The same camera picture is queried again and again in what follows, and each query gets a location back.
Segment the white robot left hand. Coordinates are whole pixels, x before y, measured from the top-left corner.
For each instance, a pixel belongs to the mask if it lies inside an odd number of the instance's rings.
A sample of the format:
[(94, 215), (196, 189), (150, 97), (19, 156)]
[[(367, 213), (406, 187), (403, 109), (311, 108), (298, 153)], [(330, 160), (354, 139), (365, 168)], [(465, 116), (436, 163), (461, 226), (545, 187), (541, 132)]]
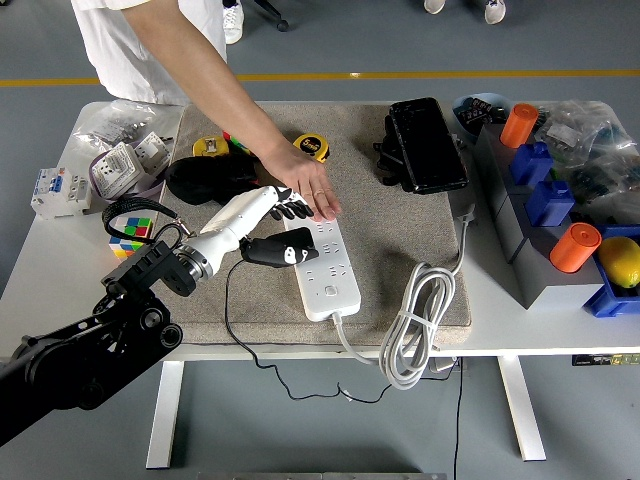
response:
[(259, 222), (274, 211), (276, 218), (306, 219), (314, 212), (301, 195), (290, 188), (265, 186), (233, 197), (195, 237), (186, 240), (180, 254), (208, 280), (220, 269), (223, 257), (240, 247)]

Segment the person's right hand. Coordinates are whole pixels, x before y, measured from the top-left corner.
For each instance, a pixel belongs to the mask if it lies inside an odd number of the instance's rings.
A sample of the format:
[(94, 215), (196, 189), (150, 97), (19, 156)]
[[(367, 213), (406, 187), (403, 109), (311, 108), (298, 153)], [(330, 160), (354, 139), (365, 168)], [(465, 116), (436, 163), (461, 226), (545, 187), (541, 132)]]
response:
[(323, 164), (286, 141), (259, 158), (275, 179), (305, 200), (316, 220), (336, 219), (341, 212), (341, 205)]

